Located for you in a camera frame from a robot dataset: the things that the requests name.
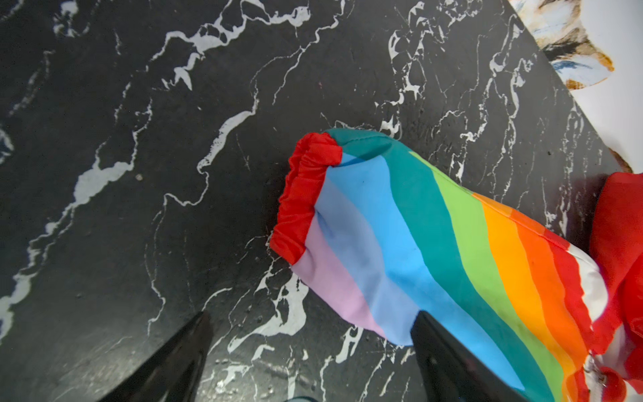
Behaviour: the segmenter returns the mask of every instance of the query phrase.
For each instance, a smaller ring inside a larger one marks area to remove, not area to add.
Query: red elastic cuff
[[[306,236],[315,215],[326,169],[341,163],[342,149],[327,132],[306,134],[288,160],[290,173],[279,197],[277,225],[270,247],[291,265],[305,251]]]

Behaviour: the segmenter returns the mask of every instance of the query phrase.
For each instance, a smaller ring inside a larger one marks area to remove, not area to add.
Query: green stripe
[[[555,400],[561,399],[563,368],[554,355],[536,338],[518,317],[504,289],[496,261],[491,254],[487,221],[482,203],[471,192],[458,186],[447,175],[411,151],[420,162],[428,166],[440,187],[442,198],[449,208],[451,222],[458,241],[460,257],[467,276],[482,298],[494,309],[527,346],[541,371],[545,374]]]

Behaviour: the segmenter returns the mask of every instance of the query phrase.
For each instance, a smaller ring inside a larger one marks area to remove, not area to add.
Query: rainbow striped sleeve
[[[587,398],[589,256],[378,132],[308,134],[290,164],[271,247],[342,318],[411,345],[427,311],[527,399]]]

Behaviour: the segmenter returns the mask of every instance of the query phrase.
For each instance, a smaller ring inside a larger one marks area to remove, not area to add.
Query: red garment
[[[593,325],[601,346],[595,352],[604,353],[616,329],[625,325],[636,345],[625,361],[628,383],[643,393],[643,174],[608,178],[596,206],[590,255],[601,267],[609,294],[605,312]]]

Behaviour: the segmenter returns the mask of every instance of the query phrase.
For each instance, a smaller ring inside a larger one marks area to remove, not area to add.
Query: black marble floor
[[[389,133],[580,247],[617,170],[505,0],[14,1],[2,400],[96,400],[207,309],[201,401],[422,401],[267,247],[295,142]]]

